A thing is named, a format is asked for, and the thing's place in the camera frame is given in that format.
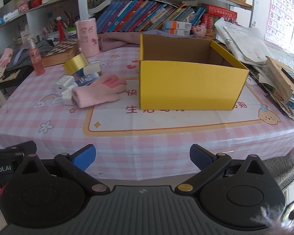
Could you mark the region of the white power adapter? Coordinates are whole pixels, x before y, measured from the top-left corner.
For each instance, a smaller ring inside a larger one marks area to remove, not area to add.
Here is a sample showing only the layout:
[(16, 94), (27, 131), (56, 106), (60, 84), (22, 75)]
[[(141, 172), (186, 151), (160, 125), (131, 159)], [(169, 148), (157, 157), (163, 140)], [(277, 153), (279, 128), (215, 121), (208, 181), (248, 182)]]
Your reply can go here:
[(57, 81), (57, 83), (54, 86), (54, 89), (56, 92), (63, 92), (65, 91), (69, 86), (71, 86), (74, 83), (75, 79), (71, 75), (64, 75), (62, 78)]

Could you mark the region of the stack of old books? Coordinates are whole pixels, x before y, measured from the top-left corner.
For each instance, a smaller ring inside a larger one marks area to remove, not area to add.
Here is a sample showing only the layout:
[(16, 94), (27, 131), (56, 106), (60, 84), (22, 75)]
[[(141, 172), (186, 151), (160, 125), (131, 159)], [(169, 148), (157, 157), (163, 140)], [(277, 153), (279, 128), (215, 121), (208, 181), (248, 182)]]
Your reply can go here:
[(249, 69), (269, 99), (294, 120), (294, 70), (271, 57), (264, 65), (251, 65)]

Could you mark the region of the grey clothes pile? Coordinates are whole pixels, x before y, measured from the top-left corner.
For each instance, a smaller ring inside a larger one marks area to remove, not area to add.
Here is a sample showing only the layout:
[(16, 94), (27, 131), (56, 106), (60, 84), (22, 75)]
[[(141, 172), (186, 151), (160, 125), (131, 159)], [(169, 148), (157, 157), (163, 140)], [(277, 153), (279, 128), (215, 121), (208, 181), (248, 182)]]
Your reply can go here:
[[(45, 56), (52, 49), (53, 46), (50, 45), (46, 40), (36, 43), (36, 47), (39, 49), (41, 56)], [(13, 56), (10, 63), (6, 67), (0, 66), (0, 71), (5, 69), (5, 71), (18, 70), (22, 67), (32, 66), (32, 62), (29, 55), (29, 47), (17, 47), (13, 48)]]

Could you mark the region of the white blue small box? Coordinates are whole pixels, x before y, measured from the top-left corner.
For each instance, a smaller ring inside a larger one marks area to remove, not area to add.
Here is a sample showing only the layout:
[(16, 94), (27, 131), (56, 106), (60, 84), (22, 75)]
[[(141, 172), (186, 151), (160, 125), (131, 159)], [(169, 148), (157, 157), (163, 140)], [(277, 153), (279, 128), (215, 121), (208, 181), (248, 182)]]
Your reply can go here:
[(85, 66), (84, 68), (78, 70), (76, 72), (76, 75), (77, 76), (85, 76), (85, 75), (89, 75), (91, 73), (98, 73), (99, 75), (102, 74), (100, 63), (89, 64), (89, 65)]

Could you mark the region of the row of colourful books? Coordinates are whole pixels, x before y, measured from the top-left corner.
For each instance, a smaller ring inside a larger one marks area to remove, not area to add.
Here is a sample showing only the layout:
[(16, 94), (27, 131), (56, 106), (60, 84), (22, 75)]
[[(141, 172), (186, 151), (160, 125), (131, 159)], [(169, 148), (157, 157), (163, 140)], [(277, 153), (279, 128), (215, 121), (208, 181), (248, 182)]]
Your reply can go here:
[(185, 2), (174, 5), (161, 0), (105, 0), (94, 8), (97, 33), (143, 32), (164, 30), (164, 21), (201, 23), (206, 12), (200, 6), (188, 6)]

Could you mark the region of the pink sticker cylinder humidifier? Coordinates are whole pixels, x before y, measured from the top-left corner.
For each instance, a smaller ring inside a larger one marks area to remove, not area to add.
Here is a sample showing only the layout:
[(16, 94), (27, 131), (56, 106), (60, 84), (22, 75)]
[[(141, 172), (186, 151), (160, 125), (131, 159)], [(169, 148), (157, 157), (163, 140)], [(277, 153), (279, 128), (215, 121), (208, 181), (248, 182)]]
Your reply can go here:
[(99, 54), (99, 41), (95, 18), (75, 22), (77, 38), (81, 52), (85, 57)]

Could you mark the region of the pink glove on clothes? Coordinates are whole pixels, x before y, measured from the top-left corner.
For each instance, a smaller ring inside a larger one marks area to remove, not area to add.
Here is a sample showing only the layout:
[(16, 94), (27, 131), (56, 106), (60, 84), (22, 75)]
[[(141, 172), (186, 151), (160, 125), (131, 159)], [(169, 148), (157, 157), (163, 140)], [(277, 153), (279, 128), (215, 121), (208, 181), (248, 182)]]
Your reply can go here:
[(4, 53), (1, 56), (0, 66), (1, 67), (6, 67), (10, 63), (12, 56), (13, 56), (13, 49), (12, 48), (6, 48), (4, 50)]

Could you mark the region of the red dictionary book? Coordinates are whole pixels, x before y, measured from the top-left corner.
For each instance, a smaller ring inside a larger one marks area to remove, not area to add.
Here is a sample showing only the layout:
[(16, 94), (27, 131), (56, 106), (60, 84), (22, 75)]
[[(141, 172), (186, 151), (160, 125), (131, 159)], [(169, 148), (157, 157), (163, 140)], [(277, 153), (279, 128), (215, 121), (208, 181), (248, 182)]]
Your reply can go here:
[(214, 5), (203, 5), (203, 7), (209, 15), (224, 18), (224, 20), (228, 22), (236, 22), (237, 20), (237, 13), (234, 11)]

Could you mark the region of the white blue tube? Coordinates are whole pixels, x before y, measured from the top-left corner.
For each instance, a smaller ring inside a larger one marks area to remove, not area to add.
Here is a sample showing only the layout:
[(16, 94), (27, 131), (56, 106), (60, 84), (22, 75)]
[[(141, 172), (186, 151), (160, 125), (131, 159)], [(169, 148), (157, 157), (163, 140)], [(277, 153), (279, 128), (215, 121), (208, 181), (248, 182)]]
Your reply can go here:
[(87, 74), (87, 75), (82, 76), (81, 78), (77, 79), (76, 81), (74, 81), (73, 86), (74, 87), (82, 87), (82, 86), (90, 85), (91, 83), (96, 81), (99, 77), (100, 77), (100, 75), (97, 72)]

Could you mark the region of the pink checked tablecloth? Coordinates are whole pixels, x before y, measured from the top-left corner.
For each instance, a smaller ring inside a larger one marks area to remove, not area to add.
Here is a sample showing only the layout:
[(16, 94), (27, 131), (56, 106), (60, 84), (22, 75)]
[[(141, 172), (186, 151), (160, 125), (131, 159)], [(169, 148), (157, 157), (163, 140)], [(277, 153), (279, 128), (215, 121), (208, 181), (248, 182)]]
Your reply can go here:
[(102, 71), (127, 81), (116, 102), (81, 109), (62, 103), (55, 84), (62, 66), (31, 74), (0, 109), (0, 149), (34, 141), (50, 159), (92, 144), (96, 160), (88, 173), (100, 179), (142, 180), (196, 172), (190, 146), (226, 152), (234, 159), (262, 159), (294, 149), (294, 121), (283, 115), (248, 79), (232, 110), (142, 110), (139, 49), (121, 47), (95, 57)]

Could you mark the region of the yellow cardboard box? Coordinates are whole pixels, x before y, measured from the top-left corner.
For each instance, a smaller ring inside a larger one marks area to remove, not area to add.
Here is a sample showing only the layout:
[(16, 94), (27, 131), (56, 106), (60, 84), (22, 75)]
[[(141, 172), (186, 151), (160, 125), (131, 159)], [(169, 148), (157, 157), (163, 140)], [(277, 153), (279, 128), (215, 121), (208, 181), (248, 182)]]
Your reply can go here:
[(210, 39), (140, 35), (144, 110), (232, 110), (249, 70)]

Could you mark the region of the gold tape roll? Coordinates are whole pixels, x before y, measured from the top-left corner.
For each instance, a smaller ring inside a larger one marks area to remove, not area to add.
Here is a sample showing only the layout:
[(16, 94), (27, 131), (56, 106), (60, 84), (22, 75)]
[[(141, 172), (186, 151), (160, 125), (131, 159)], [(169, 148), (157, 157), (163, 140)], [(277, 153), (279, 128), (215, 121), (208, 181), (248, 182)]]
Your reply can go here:
[(83, 53), (76, 55), (64, 63), (63, 69), (67, 75), (74, 75), (77, 71), (89, 65), (88, 59)]

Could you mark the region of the red tassel ornament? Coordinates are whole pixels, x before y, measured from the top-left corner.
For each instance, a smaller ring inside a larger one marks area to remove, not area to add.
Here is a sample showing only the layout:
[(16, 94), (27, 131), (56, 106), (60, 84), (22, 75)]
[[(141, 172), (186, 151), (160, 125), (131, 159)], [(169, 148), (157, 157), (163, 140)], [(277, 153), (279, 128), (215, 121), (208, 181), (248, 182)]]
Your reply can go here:
[(56, 21), (57, 21), (57, 28), (58, 28), (58, 32), (59, 32), (59, 41), (62, 42), (65, 40), (65, 34), (64, 34), (63, 27), (62, 27), (62, 23), (61, 23), (61, 17), (58, 16), (56, 18)]

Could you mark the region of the white charger block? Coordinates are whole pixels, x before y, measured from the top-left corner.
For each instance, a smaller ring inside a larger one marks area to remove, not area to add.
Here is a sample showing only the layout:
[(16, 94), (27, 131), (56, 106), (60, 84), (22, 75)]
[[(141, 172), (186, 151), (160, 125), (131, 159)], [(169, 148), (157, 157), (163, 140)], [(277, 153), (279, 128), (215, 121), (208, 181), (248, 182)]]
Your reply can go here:
[(73, 106), (75, 104), (75, 100), (72, 95), (72, 91), (67, 89), (61, 92), (61, 99), (64, 105)]

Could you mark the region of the orange white medicine box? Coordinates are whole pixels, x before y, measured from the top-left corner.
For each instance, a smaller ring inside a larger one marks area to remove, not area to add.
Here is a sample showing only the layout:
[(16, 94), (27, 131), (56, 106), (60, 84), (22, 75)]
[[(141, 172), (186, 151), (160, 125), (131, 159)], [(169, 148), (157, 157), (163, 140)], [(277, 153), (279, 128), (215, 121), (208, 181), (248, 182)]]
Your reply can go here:
[(192, 24), (189, 22), (179, 22), (179, 21), (164, 21), (163, 29), (174, 29), (174, 30), (190, 30)]
[(169, 34), (175, 34), (175, 35), (183, 36), (183, 37), (190, 35), (190, 30), (185, 30), (185, 29), (164, 29), (163, 31)]

